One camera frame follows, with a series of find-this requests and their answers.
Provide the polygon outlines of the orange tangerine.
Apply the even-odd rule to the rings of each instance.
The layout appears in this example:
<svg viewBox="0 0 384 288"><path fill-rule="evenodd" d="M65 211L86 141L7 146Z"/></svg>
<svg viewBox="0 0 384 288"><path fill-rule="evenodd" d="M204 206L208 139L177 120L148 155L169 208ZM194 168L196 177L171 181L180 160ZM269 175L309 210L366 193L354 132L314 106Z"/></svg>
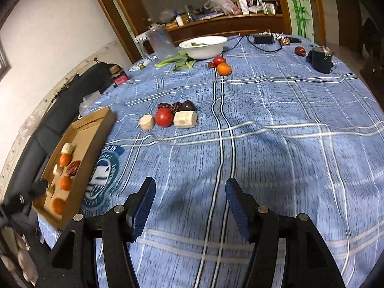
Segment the orange tangerine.
<svg viewBox="0 0 384 288"><path fill-rule="evenodd" d="M232 73L232 69L227 63L218 64L216 71L220 76L228 76Z"/></svg>
<svg viewBox="0 0 384 288"><path fill-rule="evenodd" d="M72 161L72 155L69 153L62 153L59 158L59 166L60 167L66 167L68 166Z"/></svg>
<svg viewBox="0 0 384 288"><path fill-rule="evenodd" d="M60 189L63 191L70 191L72 189L72 184L73 181L69 176L63 176L59 182Z"/></svg>
<svg viewBox="0 0 384 288"><path fill-rule="evenodd" d="M54 198L51 202L51 208L57 215L63 215L66 202L61 198Z"/></svg>

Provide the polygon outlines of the white sugarcane chunk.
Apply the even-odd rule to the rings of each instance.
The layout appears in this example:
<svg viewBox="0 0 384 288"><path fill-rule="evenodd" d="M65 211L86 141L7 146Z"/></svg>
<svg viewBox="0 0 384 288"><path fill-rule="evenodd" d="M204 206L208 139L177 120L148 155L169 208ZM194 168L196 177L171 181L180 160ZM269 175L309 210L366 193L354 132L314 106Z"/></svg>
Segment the white sugarcane chunk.
<svg viewBox="0 0 384 288"><path fill-rule="evenodd" d="M174 115L173 124L179 128L192 128L196 126L197 118L195 111L178 111Z"/></svg>
<svg viewBox="0 0 384 288"><path fill-rule="evenodd" d="M74 145L70 142L66 142L61 150L62 155L71 155L74 151Z"/></svg>
<svg viewBox="0 0 384 288"><path fill-rule="evenodd" d="M151 114L146 114L139 118L139 127L143 131L151 130L155 125L154 117Z"/></svg>
<svg viewBox="0 0 384 288"><path fill-rule="evenodd" d="M53 168L53 175L60 177L60 176L62 176L63 170L64 170L64 168L61 165L56 164Z"/></svg>

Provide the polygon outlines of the large red date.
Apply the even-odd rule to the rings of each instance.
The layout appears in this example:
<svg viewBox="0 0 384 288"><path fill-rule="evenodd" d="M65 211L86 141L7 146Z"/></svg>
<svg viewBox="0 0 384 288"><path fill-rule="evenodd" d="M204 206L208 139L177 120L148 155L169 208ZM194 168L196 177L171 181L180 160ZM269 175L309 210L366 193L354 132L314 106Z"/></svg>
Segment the large red date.
<svg viewBox="0 0 384 288"><path fill-rule="evenodd" d="M66 169L66 173L68 177L74 177L78 172L81 161L73 161L70 163Z"/></svg>

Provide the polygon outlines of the red tomato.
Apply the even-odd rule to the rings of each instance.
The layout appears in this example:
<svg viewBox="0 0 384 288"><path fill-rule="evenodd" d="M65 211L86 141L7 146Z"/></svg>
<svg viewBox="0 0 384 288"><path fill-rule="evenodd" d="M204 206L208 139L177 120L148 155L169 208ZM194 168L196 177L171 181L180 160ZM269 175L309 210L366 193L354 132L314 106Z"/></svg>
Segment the red tomato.
<svg viewBox="0 0 384 288"><path fill-rule="evenodd" d="M169 108L159 108L155 115L155 122L160 127L170 127L173 124L174 114Z"/></svg>
<svg viewBox="0 0 384 288"><path fill-rule="evenodd" d="M213 59L213 63L214 63L216 66L218 66L218 65L220 65L220 64L226 64L227 62L226 62L225 58L223 58L222 56L218 56L218 57L215 57L215 58Z"/></svg>

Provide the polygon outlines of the dark date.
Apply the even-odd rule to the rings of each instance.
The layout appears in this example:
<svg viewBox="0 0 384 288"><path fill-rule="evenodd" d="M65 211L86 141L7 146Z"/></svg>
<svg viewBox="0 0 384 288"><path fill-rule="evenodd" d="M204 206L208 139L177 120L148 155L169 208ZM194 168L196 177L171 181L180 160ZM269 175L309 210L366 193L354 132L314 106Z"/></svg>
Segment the dark date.
<svg viewBox="0 0 384 288"><path fill-rule="evenodd" d="M160 103L160 104L157 105L157 108L158 108L158 109L161 109L161 108L170 108L170 107L171 107L171 105L168 104L168 103Z"/></svg>
<svg viewBox="0 0 384 288"><path fill-rule="evenodd" d="M182 103L181 102L176 102L170 105L169 109L173 114L177 113L178 111L182 110Z"/></svg>

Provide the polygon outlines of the dark plum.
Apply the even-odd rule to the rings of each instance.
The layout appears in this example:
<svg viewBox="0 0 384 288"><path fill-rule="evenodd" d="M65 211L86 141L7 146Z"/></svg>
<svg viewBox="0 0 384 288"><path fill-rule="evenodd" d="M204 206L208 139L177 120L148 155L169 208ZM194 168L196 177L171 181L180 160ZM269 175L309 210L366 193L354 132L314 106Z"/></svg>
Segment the dark plum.
<svg viewBox="0 0 384 288"><path fill-rule="evenodd" d="M180 108L181 111L196 111L197 108L195 104L190 100L185 100Z"/></svg>

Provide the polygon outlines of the cardboard box tray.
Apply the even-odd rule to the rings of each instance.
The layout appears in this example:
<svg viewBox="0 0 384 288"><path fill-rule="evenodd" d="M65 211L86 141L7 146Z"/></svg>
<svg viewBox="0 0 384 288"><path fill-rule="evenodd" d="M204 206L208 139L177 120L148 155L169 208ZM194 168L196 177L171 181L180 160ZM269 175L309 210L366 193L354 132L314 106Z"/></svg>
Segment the cardboard box tray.
<svg viewBox="0 0 384 288"><path fill-rule="evenodd" d="M41 176L48 182L33 209L55 229L64 230L79 212L94 165L116 114L104 107L73 122L51 154Z"/></svg>

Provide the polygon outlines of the clear plastic bag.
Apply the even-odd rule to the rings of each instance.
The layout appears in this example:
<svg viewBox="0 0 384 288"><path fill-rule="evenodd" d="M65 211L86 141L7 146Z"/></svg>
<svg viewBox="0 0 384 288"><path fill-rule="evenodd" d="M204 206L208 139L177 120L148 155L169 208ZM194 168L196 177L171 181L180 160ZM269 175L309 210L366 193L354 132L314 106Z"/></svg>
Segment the clear plastic bag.
<svg viewBox="0 0 384 288"><path fill-rule="evenodd" d="M99 91L93 92L85 97L79 105L79 117L83 117L88 109L101 97Z"/></svg>

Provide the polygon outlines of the blue plaid tablecloth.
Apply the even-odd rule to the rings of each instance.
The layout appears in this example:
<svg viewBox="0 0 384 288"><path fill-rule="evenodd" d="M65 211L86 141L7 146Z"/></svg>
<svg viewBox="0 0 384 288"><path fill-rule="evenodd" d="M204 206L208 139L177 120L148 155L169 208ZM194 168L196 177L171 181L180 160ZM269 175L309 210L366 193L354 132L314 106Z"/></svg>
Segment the blue plaid tablecloth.
<svg viewBox="0 0 384 288"><path fill-rule="evenodd" d="M383 251L383 111L365 84L335 59L323 74L292 46L257 50L233 38L222 77L197 62L147 66L107 89L116 122L82 201L104 214L156 181L144 233L130 246L141 287L240 287L252 246L230 212L225 183L273 212L306 213L347 287L358 287ZM192 128L139 127L160 103L192 101Z"/></svg>

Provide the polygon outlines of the small red-labelled jar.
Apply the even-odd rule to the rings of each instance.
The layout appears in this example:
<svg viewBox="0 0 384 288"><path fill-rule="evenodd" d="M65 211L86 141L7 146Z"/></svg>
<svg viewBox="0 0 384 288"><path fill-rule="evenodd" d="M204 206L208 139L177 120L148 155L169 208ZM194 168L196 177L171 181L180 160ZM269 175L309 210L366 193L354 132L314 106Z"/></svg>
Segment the small red-labelled jar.
<svg viewBox="0 0 384 288"><path fill-rule="evenodd" d="M126 75L125 71L120 71L120 72L114 73L112 75L112 79L113 79L113 86L116 88L118 86L121 86L122 84L125 84L129 80L129 77Z"/></svg>

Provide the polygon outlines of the clear glass pitcher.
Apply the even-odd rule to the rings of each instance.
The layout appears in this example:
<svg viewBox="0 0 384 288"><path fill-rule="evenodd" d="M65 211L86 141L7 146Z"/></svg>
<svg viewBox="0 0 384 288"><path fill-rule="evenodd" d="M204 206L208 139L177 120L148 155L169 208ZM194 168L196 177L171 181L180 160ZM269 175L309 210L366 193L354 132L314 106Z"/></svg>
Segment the clear glass pitcher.
<svg viewBox="0 0 384 288"><path fill-rule="evenodd" d="M139 46L144 56L150 61L163 61L178 55L173 41L165 25L151 27L148 31L137 37ZM144 48L144 43L149 42L154 54L151 56Z"/></svg>

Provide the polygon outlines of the green leafy vegetable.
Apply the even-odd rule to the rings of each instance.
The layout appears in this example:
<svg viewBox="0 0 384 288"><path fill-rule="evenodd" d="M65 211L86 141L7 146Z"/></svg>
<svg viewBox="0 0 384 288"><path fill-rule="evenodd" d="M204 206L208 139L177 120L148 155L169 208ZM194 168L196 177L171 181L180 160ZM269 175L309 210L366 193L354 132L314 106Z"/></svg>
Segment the green leafy vegetable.
<svg viewBox="0 0 384 288"><path fill-rule="evenodd" d="M191 69L196 63L195 59L192 59L185 50L179 50L178 54L174 57L162 60L157 64L154 64L156 68L165 67L168 64L174 64L174 72Z"/></svg>

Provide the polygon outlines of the black power adapter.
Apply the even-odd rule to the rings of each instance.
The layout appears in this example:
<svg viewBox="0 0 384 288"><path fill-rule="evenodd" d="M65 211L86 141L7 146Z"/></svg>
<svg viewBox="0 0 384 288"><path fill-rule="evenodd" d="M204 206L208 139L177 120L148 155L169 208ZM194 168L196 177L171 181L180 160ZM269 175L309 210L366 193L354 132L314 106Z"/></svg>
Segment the black power adapter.
<svg viewBox="0 0 384 288"><path fill-rule="evenodd" d="M274 38L270 34L255 34L253 39L255 44L271 45L274 43Z"/></svg>

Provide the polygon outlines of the wooden cabinet counter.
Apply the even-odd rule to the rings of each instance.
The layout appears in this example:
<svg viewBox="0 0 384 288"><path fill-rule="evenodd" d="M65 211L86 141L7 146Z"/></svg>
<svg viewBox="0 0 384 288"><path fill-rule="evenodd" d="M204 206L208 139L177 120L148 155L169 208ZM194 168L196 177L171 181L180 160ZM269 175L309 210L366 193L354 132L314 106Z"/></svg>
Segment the wooden cabinet counter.
<svg viewBox="0 0 384 288"><path fill-rule="evenodd" d="M292 33L290 20L282 14L221 16L167 30L175 45L200 36L243 36L267 30L287 35Z"/></svg>

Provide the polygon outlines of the white tall box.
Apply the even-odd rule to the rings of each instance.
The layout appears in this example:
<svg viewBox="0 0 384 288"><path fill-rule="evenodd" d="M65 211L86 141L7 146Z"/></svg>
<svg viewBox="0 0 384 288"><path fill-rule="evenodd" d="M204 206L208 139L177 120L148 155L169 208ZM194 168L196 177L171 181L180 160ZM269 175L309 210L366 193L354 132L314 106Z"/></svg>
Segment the white tall box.
<svg viewBox="0 0 384 288"><path fill-rule="evenodd" d="M243 15L249 15L249 7L247 4L247 0L237 0L239 8L242 11Z"/></svg>

